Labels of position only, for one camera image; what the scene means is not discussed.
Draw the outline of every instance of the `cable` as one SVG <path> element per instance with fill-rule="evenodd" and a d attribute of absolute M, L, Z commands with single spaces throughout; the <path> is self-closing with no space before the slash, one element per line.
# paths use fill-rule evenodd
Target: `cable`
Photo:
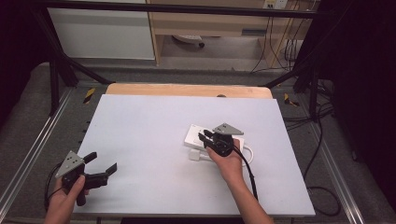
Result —
<path fill-rule="evenodd" d="M 269 20 L 271 20 L 271 29 L 270 29 L 270 48 L 271 48 L 271 51 L 274 53 L 274 56 L 276 57 L 276 60 L 277 60 L 277 62 L 279 63 L 279 65 L 283 68 L 283 69 L 285 69 L 285 70 L 288 70 L 286 67 L 284 67 L 283 65 L 282 65 L 282 63 L 280 62 L 280 60 L 279 60 L 279 58 L 277 57 L 277 55 L 276 55 L 276 53 L 275 53 L 275 51 L 274 51 L 274 49 L 273 49 L 273 47 L 272 47 L 272 43 L 271 43 L 271 39 L 272 39 L 272 28 L 273 28 L 273 26 L 274 26 L 274 17 L 272 17 L 272 19 L 270 18 Z"/>
<path fill-rule="evenodd" d="M 52 197 L 52 195 L 54 195 L 56 192 L 58 192 L 59 190 L 61 190 L 63 188 L 58 188 L 55 191 L 53 191 L 50 195 L 49 195 L 49 199 Z"/>
<path fill-rule="evenodd" d="M 332 34 L 332 32 L 335 30 L 335 28 L 338 26 L 338 24 L 341 22 L 341 19 L 344 18 L 344 16 L 347 14 L 347 11 L 349 8 L 352 6 L 353 2 L 355 0 L 350 0 L 348 5 L 346 6 L 345 10 L 342 12 L 341 16 L 339 17 L 338 21 L 335 23 L 335 25 L 330 29 L 330 31 L 324 35 L 319 42 L 315 45 L 315 47 L 300 61 L 300 64 L 303 64 L 307 59 L 311 57 L 311 55 L 318 49 L 320 45 L 322 45 L 325 40 Z"/>
<path fill-rule="evenodd" d="M 304 171 L 304 174 L 303 174 L 304 181 L 306 180 L 308 171 L 311 168 L 311 165 L 312 165 L 313 161 L 315 160 L 315 157 L 318 155 L 318 152 L 320 150 L 321 142 L 322 142 L 322 139 L 323 139 L 323 127 L 322 127 L 322 124 L 321 124 L 321 119 L 333 112 L 332 106 L 330 106 L 328 108 L 324 108 L 324 109 L 323 109 L 323 107 L 326 106 L 326 105 L 330 105 L 330 104 L 331 104 L 330 102 L 328 102 L 326 104 L 323 104 L 323 105 L 320 106 L 320 108 L 318 110 L 317 118 L 318 118 L 318 126 L 319 126 L 319 131 L 320 131 L 319 140 L 318 140 L 318 146 L 316 147 L 314 155 L 312 156 L 312 158 L 309 161 L 307 167 L 305 168 L 305 171 Z M 311 117 L 283 118 L 283 120 L 285 122 L 294 122 L 294 124 L 292 124 L 290 126 L 287 126 L 288 127 L 288 131 L 290 131 L 292 129 L 295 129 L 297 127 L 300 127 L 300 126 L 302 126 L 302 125 L 304 125 L 304 124 L 306 124 L 306 123 L 308 123 L 310 121 L 313 121 L 313 119 Z M 335 212 L 333 212 L 333 213 L 325 212 L 325 211 L 317 208 L 316 206 L 314 206 L 314 209 L 317 212 L 321 213 L 322 215 L 328 216 L 328 217 L 335 217 L 335 216 L 337 216 L 340 213 L 340 211 L 341 211 L 341 203 L 340 203 L 338 197 L 331 190 L 323 188 L 323 187 L 317 187 L 317 186 L 307 187 L 307 189 L 310 190 L 311 192 L 312 192 L 312 189 L 324 190 L 324 191 L 330 193 L 332 195 L 332 197 L 336 201 L 337 209 L 336 209 Z"/>
<path fill-rule="evenodd" d="M 253 196 L 258 201 L 259 196 L 257 195 L 256 182 L 254 181 L 254 175 L 250 170 L 250 165 L 248 164 L 247 159 L 245 159 L 244 155 L 241 153 L 241 151 L 236 146 L 233 146 L 233 151 L 236 152 L 236 154 L 238 154 L 242 158 L 242 160 L 245 162 L 245 164 L 247 165 L 247 170 L 248 170 L 248 175 L 250 177 L 250 183 L 251 183 L 251 189 L 253 191 Z"/>
<path fill-rule="evenodd" d="M 341 203 L 340 203 L 340 201 L 338 200 L 337 195 L 335 195 L 331 190 L 326 189 L 326 188 L 323 188 L 323 187 L 307 187 L 307 189 L 311 190 L 311 192 L 312 192 L 312 189 L 321 189 L 321 190 L 324 190 L 324 191 L 330 193 L 330 194 L 332 195 L 332 197 L 335 199 L 335 202 L 337 203 L 337 210 L 336 210 L 335 212 L 333 212 L 333 213 L 325 212 L 325 211 L 323 211 L 323 210 L 321 210 L 321 209 L 318 209 L 316 206 L 314 206 L 314 209 L 315 209 L 317 212 L 319 212 L 319 213 L 321 213 L 322 215 L 325 215 L 325 216 L 327 216 L 327 217 L 335 217 L 335 216 L 337 216 L 338 214 L 340 214 L 340 212 L 341 212 Z"/>
<path fill-rule="evenodd" d="M 53 177 L 53 174 L 55 174 L 55 172 L 61 167 L 61 165 L 62 165 L 62 162 L 59 162 L 58 164 L 56 164 L 50 171 L 49 176 L 47 178 L 46 187 L 44 188 L 44 208 L 46 209 L 46 211 L 48 211 L 49 206 L 50 206 L 50 196 L 52 196 L 56 191 L 60 190 L 60 189 L 55 190 L 49 196 L 50 181 Z"/>
<path fill-rule="evenodd" d="M 320 108 L 319 108 L 319 110 L 318 110 L 318 115 L 317 115 L 317 117 L 318 117 L 318 126 L 319 126 L 319 130 L 320 130 L 319 141 L 318 141 L 318 146 L 317 146 L 317 148 L 315 149 L 315 153 L 314 153 L 314 155 L 313 155 L 312 158 L 311 158 L 311 161 L 308 163 L 307 167 L 305 168 L 304 175 L 303 175 L 304 180 L 306 180 L 306 176 L 307 176 L 307 174 L 308 174 L 308 171 L 309 171 L 309 169 L 310 169 L 312 163 L 314 162 L 315 157 L 318 155 L 318 152 L 319 152 L 320 146 L 321 146 L 321 142 L 322 142 L 322 140 L 323 140 L 323 127 L 322 127 L 322 124 L 321 124 L 321 121 L 320 121 L 320 119 L 321 119 L 321 117 L 320 117 L 320 112 L 321 112 L 322 107 L 325 106 L 325 105 L 327 105 L 327 104 L 321 105 Z M 339 200 L 338 200 L 338 197 L 337 197 L 334 193 L 332 193 L 329 189 L 326 189 L 326 188 L 323 188 L 323 187 L 307 187 L 307 189 L 322 189 L 322 190 L 325 190 L 325 191 L 329 192 L 329 193 L 334 197 L 334 199 L 335 199 L 335 201 L 336 201 L 336 204 L 337 204 L 337 211 L 335 211 L 334 213 L 327 213 L 327 212 L 324 212 L 323 210 L 318 209 L 316 206 L 314 206 L 314 209 L 315 209 L 316 211 L 318 211 L 319 213 L 321 213 L 321 214 L 323 214 L 323 215 L 325 215 L 325 216 L 328 216 L 328 217 L 335 217 L 335 216 L 337 216 L 337 215 L 340 213 L 340 211 L 341 211 L 341 204 L 340 204 L 340 202 L 339 202 Z"/>
<path fill-rule="evenodd" d="M 267 27 L 265 28 L 265 35 L 264 35 L 264 46 L 262 47 L 262 56 L 264 56 L 264 52 L 265 52 L 265 43 L 267 42 L 267 30 L 268 30 L 268 25 L 270 24 L 270 20 L 268 18 L 267 21 Z M 254 68 L 249 72 L 250 74 L 255 73 L 254 69 L 256 69 L 256 67 L 259 65 L 259 63 L 262 61 L 262 56 L 260 56 L 259 61 L 256 63 L 256 66 L 254 66 Z"/>

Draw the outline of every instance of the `black cable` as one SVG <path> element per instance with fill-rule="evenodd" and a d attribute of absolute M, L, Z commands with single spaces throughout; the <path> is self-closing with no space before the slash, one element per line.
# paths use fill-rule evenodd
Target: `black cable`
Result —
<path fill-rule="evenodd" d="M 248 164 L 247 159 L 244 157 L 244 155 L 242 154 L 242 152 L 239 150 L 239 148 L 237 148 L 236 146 L 233 146 L 233 151 L 236 152 L 236 154 L 238 154 L 242 160 L 245 162 L 245 165 L 247 166 L 247 170 L 248 170 L 248 175 L 250 177 L 250 182 L 251 182 L 251 189 L 253 191 L 253 195 L 256 198 L 256 200 L 259 200 L 259 196 L 257 195 L 257 190 L 256 190 L 256 182 L 254 181 L 254 175 L 250 170 L 250 166 Z"/>
<path fill-rule="evenodd" d="M 267 42 L 267 31 L 268 31 L 268 25 L 270 24 L 270 19 L 268 18 L 267 21 L 267 27 L 265 28 L 265 35 L 264 35 L 264 46 L 262 47 L 262 56 L 264 56 L 265 52 L 265 43 Z M 259 66 L 259 63 L 262 61 L 262 56 L 260 56 L 259 61 L 257 62 L 256 66 L 249 72 L 250 74 L 255 73 L 254 69 L 256 69 L 257 66 Z"/>
<path fill-rule="evenodd" d="M 308 163 L 307 167 L 305 168 L 304 175 L 303 175 L 304 181 L 306 180 L 306 176 L 308 174 L 309 168 L 311 167 L 312 163 L 314 162 L 315 157 L 318 155 L 318 152 L 320 150 L 321 142 L 322 142 L 322 139 L 323 139 L 323 127 L 322 127 L 322 124 L 321 124 L 321 121 L 320 121 L 321 120 L 320 112 L 321 112 L 322 107 L 327 105 L 327 104 L 321 105 L 319 110 L 318 110 L 317 117 L 318 117 L 318 126 L 319 126 L 319 130 L 320 130 L 319 141 L 318 141 L 318 146 L 317 146 L 317 148 L 315 150 L 315 153 L 314 153 L 314 155 L 311 158 L 311 161 Z M 337 211 L 335 211 L 334 213 L 324 212 L 323 210 L 318 209 L 316 206 L 314 206 L 314 209 L 316 211 L 318 211 L 319 213 L 321 213 L 321 214 L 323 214 L 325 216 L 328 216 L 328 217 L 335 217 L 335 216 L 337 216 L 340 213 L 341 204 L 340 204 L 340 202 L 338 200 L 338 197 L 334 193 L 332 193 L 329 189 L 326 189 L 326 188 L 323 188 L 323 187 L 308 187 L 307 189 L 322 189 L 322 190 L 325 190 L 325 191 L 329 192 L 334 197 L 334 199 L 335 199 L 335 201 L 337 203 Z"/>
<path fill-rule="evenodd" d="M 63 187 L 56 189 L 55 191 L 53 191 L 50 195 L 49 195 L 49 199 L 50 197 L 52 197 L 52 195 L 54 195 L 56 192 L 58 192 L 59 190 L 63 189 Z"/>
<path fill-rule="evenodd" d="M 282 63 L 280 62 L 280 60 L 279 60 L 279 58 L 277 57 L 277 55 L 276 55 L 276 53 L 275 53 L 275 51 L 274 51 L 274 49 L 273 49 L 273 47 L 272 47 L 272 43 L 271 43 L 271 39 L 272 39 L 272 28 L 274 27 L 274 17 L 272 17 L 272 19 L 270 18 L 270 20 L 271 20 L 271 28 L 270 28 L 270 49 L 271 49 L 271 51 L 273 52 L 273 54 L 274 54 L 274 56 L 275 56 L 275 58 L 276 58 L 276 60 L 277 60 L 277 62 L 279 63 L 279 65 L 283 68 L 283 69 L 285 69 L 285 70 L 288 70 L 286 67 L 284 67 L 283 65 L 282 65 Z"/>
<path fill-rule="evenodd" d="M 331 190 L 326 189 L 326 188 L 323 188 L 323 187 L 307 187 L 307 189 L 309 189 L 309 190 L 311 190 L 311 191 L 312 191 L 312 189 L 321 189 L 321 190 L 324 190 L 324 191 L 330 193 L 330 194 L 332 195 L 332 197 L 335 199 L 336 203 L 337 203 L 337 210 L 336 210 L 335 212 L 333 212 L 333 213 L 325 212 L 325 211 L 323 211 L 323 210 L 321 210 L 321 209 L 318 209 L 316 206 L 314 206 L 314 209 L 315 209 L 317 212 L 319 212 L 319 213 L 321 213 L 322 215 L 325 215 L 325 216 L 327 216 L 327 217 L 335 217 L 335 216 L 337 216 L 338 214 L 340 214 L 340 212 L 341 212 L 341 203 L 340 203 L 340 201 L 338 200 L 337 195 L 335 195 Z"/>
<path fill-rule="evenodd" d="M 47 178 L 47 183 L 46 183 L 46 187 L 44 188 L 44 208 L 46 209 L 46 211 L 48 211 L 49 206 L 50 206 L 50 196 L 52 196 L 53 193 L 55 193 L 56 191 L 60 190 L 57 189 L 54 192 L 51 193 L 51 195 L 49 196 L 49 187 L 50 187 L 50 181 L 53 177 L 53 174 L 55 174 L 55 172 L 61 167 L 62 162 L 59 162 L 58 164 L 56 164 L 51 172 L 49 173 L 49 176 Z"/>

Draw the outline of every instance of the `white table surface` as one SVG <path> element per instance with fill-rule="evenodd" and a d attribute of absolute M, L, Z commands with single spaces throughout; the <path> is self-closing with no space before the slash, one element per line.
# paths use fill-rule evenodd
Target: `white table surface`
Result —
<path fill-rule="evenodd" d="M 239 215 L 216 164 L 190 161 L 190 149 L 183 146 L 191 124 L 214 128 L 223 122 L 243 131 L 254 151 L 250 166 L 266 212 L 313 216 L 276 100 L 143 95 L 102 96 L 78 155 L 97 152 L 86 165 L 88 174 L 102 173 L 115 162 L 118 171 L 107 186 L 92 189 L 75 213 Z M 244 177 L 250 187 L 246 168 Z"/>

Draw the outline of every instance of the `metal frame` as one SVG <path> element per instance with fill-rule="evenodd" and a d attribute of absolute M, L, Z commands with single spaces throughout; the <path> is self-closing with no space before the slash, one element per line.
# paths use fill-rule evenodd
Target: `metal frame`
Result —
<path fill-rule="evenodd" d="M 44 125 L 37 139 L 27 153 L 17 173 L 14 175 L 11 182 L 9 182 L 6 190 L 3 192 L 3 195 L 0 198 L 0 223 L 2 223 L 3 219 L 6 217 L 9 208 L 17 197 L 30 171 L 32 170 L 35 161 L 41 153 L 41 150 L 47 143 L 47 140 L 49 139 L 52 130 L 54 129 L 59 118 L 64 112 L 64 109 L 66 108 L 66 105 L 73 91 L 73 88 L 69 88 L 64 92 L 61 98 L 59 109 L 54 113 L 52 117 L 48 118 L 46 124 Z"/>
<path fill-rule="evenodd" d="M 303 107 L 305 114 L 309 116 L 310 112 L 308 109 L 308 102 L 305 99 L 306 97 L 303 97 L 301 94 L 297 94 L 297 97 Z M 319 141 L 320 129 L 318 124 L 311 122 L 310 125 L 315 135 L 315 138 L 317 139 L 317 141 Z M 347 182 L 345 181 L 340 169 L 338 168 L 338 165 L 335 162 L 334 157 L 332 156 L 332 153 L 327 146 L 326 140 L 324 138 L 322 139 L 319 153 L 329 172 L 329 176 L 332 179 L 332 183 L 334 184 L 334 188 L 337 191 L 340 202 L 344 206 L 344 210 L 346 212 L 347 218 L 349 219 L 349 222 L 354 224 L 363 224 L 364 219 L 361 215 L 361 210 L 353 199 L 352 193 L 347 186 Z"/>

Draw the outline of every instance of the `human hand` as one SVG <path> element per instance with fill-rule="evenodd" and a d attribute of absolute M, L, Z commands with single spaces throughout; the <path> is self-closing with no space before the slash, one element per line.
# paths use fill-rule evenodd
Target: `human hand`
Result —
<path fill-rule="evenodd" d="M 55 183 L 55 190 L 61 189 L 53 193 L 50 203 L 49 211 L 47 212 L 45 224 L 48 223 L 69 223 L 70 217 L 75 206 L 77 196 L 84 188 L 85 176 L 81 175 L 73 187 L 70 189 L 69 193 L 66 194 L 62 188 L 62 179 L 58 178 Z"/>
<path fill-rule="evenodd" d="M 234 139 L 233 144 L 239 150 L 239 140 Z M 221 157 L 210 147 L 206 147 L 206 151 L 210 159 L 219 167 L 221 176 L 228 184 L 235 181 L 244 181 L 242 175 L 242 159 L 235 151 L 227 157 Z"/>

